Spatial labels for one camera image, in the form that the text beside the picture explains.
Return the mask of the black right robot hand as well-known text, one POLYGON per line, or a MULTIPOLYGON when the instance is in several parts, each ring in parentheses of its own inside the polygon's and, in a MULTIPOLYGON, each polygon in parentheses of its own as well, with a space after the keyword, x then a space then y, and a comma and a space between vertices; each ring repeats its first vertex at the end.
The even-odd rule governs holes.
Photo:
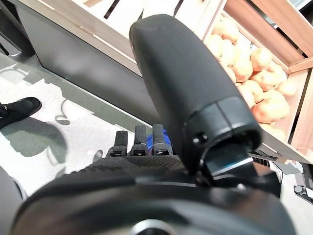
POLYGON ((293 235, 274 171, 250 154, 263 131, 203 42, 177 19, 140 19, 129 39, 160 116, 126 151, 63 175, 21 205, 13 235, 293 235))

